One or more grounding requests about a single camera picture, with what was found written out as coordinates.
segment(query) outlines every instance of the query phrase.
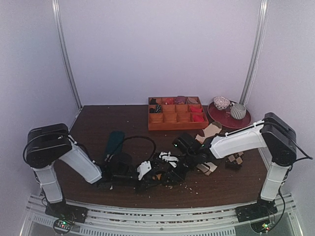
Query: metal frame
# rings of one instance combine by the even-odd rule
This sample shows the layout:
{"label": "metal frame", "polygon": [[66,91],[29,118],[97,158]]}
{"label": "metal frame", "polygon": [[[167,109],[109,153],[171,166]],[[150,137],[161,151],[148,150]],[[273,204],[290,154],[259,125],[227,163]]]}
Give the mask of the metal frame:
{"label": "metal frame", "polygon": [[[241,104],[245,104],[246,99],[247,99],[247,97],[251,91],[251,86],[253,83],[254,73],[255,73],[255,65],[257,63],[258,54],[259,54],[259,50],[261,48],[264,29],[265,29],[265,25],[266,25],[268,1],[269,0],[261,0],[261,3],[260,3],[260,12],[259,12],[259,17],[258,17],[254,47],[252,50],[252,57],[251,57],[251,61],[250,61],[250,66],[249,66],[249,69],[247,72],[246,81],[245,81],[243,92],[242,92],[241,99],[240,99]],[[53,12],[54,12],[54,17],[55,17],[55,21],[56,21],[57,31],[58,31],[58,35],[59,35],[59,40],[60,40],[60,46],[61,46],[61,50],[62,50],[62,54],[63,54],[63,62],[64,62],[65,70],[66,70],[67,77],[68,77],[68,80],[70,83],[71,91],[74,95],[78,109],[80,110],[82,108],[82,104],[80,101],[78,90],[77,90],[76,85],[75,85],[75,81],[73,78],[73,74],[72,74],[72,70],[71,70],[71,66],[70,66],[70,62],[69,62],[69,56],[68,56],[67,49],[66,49],[66,44],[65,44],[64,34],[63,34],[62,20],[61,20],[60,9],[59,9],[59,0],[52,0],[52,5],[53,5]]]}
{"label": "metal frame", "polygon": [[60,9],[59,9],[59,0],[52,0],[52,5],[53,5],[53,12],[54,12],[54,17],[55,17],[55,22],[57,26],[57,31],[59,35],[59,41],[60,41],[60,46],[61,46],[61,51],[63,55],[63,63],[65,67],[65,71],[70,83],[71,91],[74,96],[75,102],[77,104],[78,109],[80,110],[82,108],[82,104],[80,101],[79,93],[77,90],[77,87],[75,85],[75,81],[73,78],[71,66],[70,66],[70,61],[69,61],[69,56],[67,52],[67,48],[65,45],[65,39],[64,39],[64,34],[63,34],[63,25],[61,21],[61,16],[60,16]]}
{"label": "metal frame", "polygon": [[257,30],[256,30],[256,37],[254,41],[254,47],[252,50],[252,58],[251,58],[250,66],[247,72],[246,81],[245,81],[243,92],[240,99],[240,103],[243,105],[245,104],[246,98],[248,97],[251,91],[251,85],[254,79],[255,66],[257,63],[258,54],[261,48],[264,29],[266,25],[267,8],[268,8],[268,0],[261,0],[260,12],[259,12]]}

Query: gray striped cup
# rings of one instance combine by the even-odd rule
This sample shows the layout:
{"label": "gray striped cup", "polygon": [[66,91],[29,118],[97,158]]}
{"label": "gray striped cup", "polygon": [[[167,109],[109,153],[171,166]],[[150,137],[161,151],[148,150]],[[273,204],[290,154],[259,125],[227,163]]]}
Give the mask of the gray striped cup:
{"label": "gray striped cup", "polygon": [[234,119],[243,119],[246,116],[246,107],[240,103],[231,103],[231,116]]}

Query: gray wall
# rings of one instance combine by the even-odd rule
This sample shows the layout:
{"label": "gray wall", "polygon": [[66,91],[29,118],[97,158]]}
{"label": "gray wall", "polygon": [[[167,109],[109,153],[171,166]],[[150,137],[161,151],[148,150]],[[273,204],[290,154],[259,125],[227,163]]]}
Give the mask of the gray wall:
{"label": "gray wall", "polygon": [[82,103],[146,104],[149,96],[239,100],[260,0],[60,2]]}
{"label": "gray wall", "polygon": [[77,114],[50,0],[0,3],[0,234],[16,236],[30,193],[38,192],[22,150],[30,129]]}
{"label": "gray wall", "polygon": [[[315,2],[270,2],[248,109],[255,120],[269,111],[279,115],[295,129],[306,153],[315,156]],[[306,235],[314,235],[315,161],[296,163],[284,190],[293,194]]]}

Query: dark wooden surface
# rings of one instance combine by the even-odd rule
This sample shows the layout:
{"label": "dark wooden surface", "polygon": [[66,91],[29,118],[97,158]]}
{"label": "dark wooden surface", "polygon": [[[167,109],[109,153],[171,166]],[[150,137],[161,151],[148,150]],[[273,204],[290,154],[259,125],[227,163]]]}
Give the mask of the dark wooden surface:
{"label": "dark wooden surface", "polygon": [[[71,134],[83,143],[90,156],[101,162],[110,132],[120,130],[126,137],[145,135],[155,140],[157,152],[171,151],[180,154],[172,141],[182,131],[148,131],[148,109],[140,106],[85,106],[75,122]],[[195,135],[197,130],[189,131]],[[134,158],[134,164],[146,160],[151,153],[151,143],[132,139],[124,143],[123,151]],[[245,203],[257,198],[267,170],[258,150],[246,151],[243,167],[239,171],[225,169],[224,161],[216,162],[218,168],[209,176],[194,170],[186,182],[172,188],[158,186],[142,194],[133,187],[114,186],[113,190],[97,190],[84,181],[73,169],[57,161],[55,169],[67,199],[118,207],[187,208],[211,207]]]}

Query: orange tray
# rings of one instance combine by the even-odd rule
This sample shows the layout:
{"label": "orange tray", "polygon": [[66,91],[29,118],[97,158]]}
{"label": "orange tray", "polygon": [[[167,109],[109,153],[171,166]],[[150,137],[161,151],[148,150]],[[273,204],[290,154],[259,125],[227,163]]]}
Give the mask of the orange tray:
{"label": "orange tray", "polygon": [[[189,129],[204,129],[209,125],[207,116],[200,103],[199,97],[193,97],[198,104],[183,104],[183,105],[164,105],[163,101],[175,97],[149,97],[156,99],[157,103],[162,106],[161,113],[150,113],[150,108],[155,108],[155,105],[148,105],[148,129],[149,130],[189,130]],[[202,108],[201,113],[190,112],[190,107]],[[195,122],[192,120],[193,115],[201,115],[204,118],[203,122]]]}

